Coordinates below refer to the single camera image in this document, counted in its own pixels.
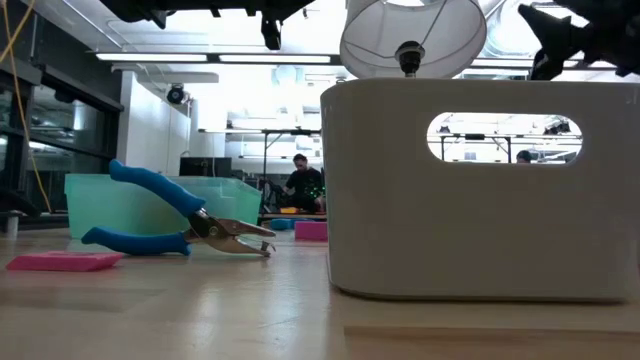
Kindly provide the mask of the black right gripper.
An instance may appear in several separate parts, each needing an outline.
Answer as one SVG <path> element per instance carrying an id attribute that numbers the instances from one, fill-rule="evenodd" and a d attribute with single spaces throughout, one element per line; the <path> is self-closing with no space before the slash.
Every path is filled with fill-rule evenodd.
<path id="1" fill-rule="evenodd" d="M 588 24 L 580 28 L 570 16 L 557 18 L 531 5 L 518 7 L 541 43 L 578 43 L 542 47 L 534 56 L 530 80 L 554 79 L 579 51 L 584 65 L 604 61 L 615 66 L 617 76 L 640 76 L 640 0 L 564 0 L 564 6 Z"/>

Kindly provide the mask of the grey plastic bin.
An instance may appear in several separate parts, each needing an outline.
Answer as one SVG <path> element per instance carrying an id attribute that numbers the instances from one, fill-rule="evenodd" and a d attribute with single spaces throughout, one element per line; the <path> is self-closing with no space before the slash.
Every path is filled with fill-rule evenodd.
<path id="1" fill-rule="evenodd" d="M 375 78 L 322 94 L 329 275 L 377 298 L 640 295 L 640 84 Z M 447 162 L 445 112 L 563 115 L 567 164 Z"/>

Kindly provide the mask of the pink eraser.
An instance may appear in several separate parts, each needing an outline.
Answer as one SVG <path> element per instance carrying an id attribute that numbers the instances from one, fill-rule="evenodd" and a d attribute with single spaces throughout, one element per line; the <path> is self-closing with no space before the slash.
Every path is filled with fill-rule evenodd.
<path id="1" fill-rule="evenodd" d="M 120 253 L 50 251 L 20 255 L 6 265 L 10 271 L 91 272 L 113 267 Z"/>
<path id="2" fill-rule="evenodd" d="M 327 242 L 327 223 L 298 221 L 294 224 L 294 237 L 297 241 Z"/>

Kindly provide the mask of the blue handled screwdriver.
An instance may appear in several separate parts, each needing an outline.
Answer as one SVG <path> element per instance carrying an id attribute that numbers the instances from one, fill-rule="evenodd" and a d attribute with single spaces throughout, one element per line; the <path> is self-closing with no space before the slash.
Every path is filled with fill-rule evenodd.
<path id="1" fill-rule="evenodd" d="M 126 166 L 118 160 L 109 163 L 110 178 L 142 187 L 164 200 L 189 224 L 184 231 L 163 235 L 134 235 L 104 227 L 93 227 L 81 237 L 85 245 L 100 245 L 131 256 L 157 256 L 169 253 L 189 256 L 193 244 L 203 243 L 227 254 L 269 257 L 275 250 L 269 239 L 271 230 L 240 220 L 220 218 L 208 213 L 205 200 L 190 193 L 164 175 L 141 167 Z"/>

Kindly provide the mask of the green translucent plastic tray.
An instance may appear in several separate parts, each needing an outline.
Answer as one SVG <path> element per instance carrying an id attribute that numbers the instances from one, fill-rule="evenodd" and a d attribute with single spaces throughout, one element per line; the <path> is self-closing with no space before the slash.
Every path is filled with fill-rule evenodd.
<path id="1" fill-rule="evenodd" d="M 261 192 L 238 179 L 173 176 L 171 180 L 203 198 L 211 215 L 257 221 Z M 151 191 L 108 175 L 68 174 L 65 195 L 74 239 L 97 226 L 138 235 L 163 235 L 189 227 L 178 211 Z"/>

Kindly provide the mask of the long ceiling light strip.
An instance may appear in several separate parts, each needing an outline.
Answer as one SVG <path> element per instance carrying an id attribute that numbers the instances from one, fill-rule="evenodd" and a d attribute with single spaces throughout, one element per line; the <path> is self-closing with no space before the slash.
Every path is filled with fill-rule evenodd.
<path id="1" fill-rule="evenodd" d="M 532 59 L 509 59 L 509 58 L 476 58 L 472 61 L 471 68 L 530 68 Z"/>
<path id="2" fill-rule="evenodd" d="M 331 55 L 214 53 L 96 53 L 103 61 L 131 63 L 285 63 L 333 64 Z"/>

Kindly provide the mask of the table lamp white shade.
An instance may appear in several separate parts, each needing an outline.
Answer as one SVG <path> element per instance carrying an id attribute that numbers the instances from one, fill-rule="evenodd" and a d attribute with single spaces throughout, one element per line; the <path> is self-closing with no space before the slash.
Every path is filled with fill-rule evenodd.
<path id="1" fill-rule="evenodd" d="M 451 78 L 486 35 L 478 0 L 349 0 L 340 58 L 358 78 Z"/>

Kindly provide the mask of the black monitor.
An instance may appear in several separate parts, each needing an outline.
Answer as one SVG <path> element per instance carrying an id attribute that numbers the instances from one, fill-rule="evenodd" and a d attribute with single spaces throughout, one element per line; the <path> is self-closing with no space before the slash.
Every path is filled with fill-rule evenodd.
<path id="1" fill-rule="evenodd" d="M 230 157 L 182 157 L 180 176 L 203 176 L 228 178 L 232 173 Z"/>

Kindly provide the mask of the black frame background table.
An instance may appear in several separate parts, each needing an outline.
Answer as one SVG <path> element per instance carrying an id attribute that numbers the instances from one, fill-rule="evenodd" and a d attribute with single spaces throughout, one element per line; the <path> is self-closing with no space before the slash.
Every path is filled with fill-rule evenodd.
<path id="1" fill-rule="evenodd" d="M 319 136 L 320 130 L 310 129 L 224 129 L 224 130 L 206 130 L 199 129 L 200 133 L 212 133 L 212 134 L 242 134 L 242 135 L 261 135 L 263 139 L 263 154 L 262 154 L 262 173 L 258 179 L 259 190 L 261 191 L 261 203 L 260 211 L 257 219 L 257 224 L 261 225 L 265 220 L 271 219 L 269 209 L 265 207 L 266 201 L 266 186 L 268 184 L 267 179 L 267 155 L 268 149 L 277 142 L 283 135 L 289 136 Z"/>
<path id="2" fill-rule="evenodd" d="M 497 148 L 502 150 L 507 155 L 506 162 L 511 164 L 513 162 L 512 151 L 512 135 L 500 135 L 500 134 L 481 134 L 481 133 L 439 133 L 438 137 L 440 145 L 440 159 L 446 160 L 446 144 L 450 140 L 450 144 L 457 144 L 462 141 L 471 142 L 483 142 L 491 141 Z"/>

